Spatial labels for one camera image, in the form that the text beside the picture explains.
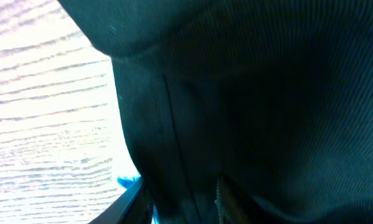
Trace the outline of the black t-shirt with white logo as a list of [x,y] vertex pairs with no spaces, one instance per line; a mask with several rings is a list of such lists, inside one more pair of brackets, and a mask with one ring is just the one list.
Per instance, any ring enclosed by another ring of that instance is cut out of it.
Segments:
[[62,1],[160,223],[373,223],[373,0]]

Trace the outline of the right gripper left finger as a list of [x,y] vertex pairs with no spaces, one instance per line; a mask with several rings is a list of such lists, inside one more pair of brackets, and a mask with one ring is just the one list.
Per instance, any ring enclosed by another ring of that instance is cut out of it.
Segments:
[[151,224],[154,201],[139,177],[117,200],[89,224]]

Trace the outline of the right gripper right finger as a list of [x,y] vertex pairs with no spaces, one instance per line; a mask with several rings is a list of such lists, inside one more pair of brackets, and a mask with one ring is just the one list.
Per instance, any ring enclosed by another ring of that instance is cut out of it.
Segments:
[[216,184],[216,208],[219,224],[252,224],[251,219],[242,209],[223,176]]

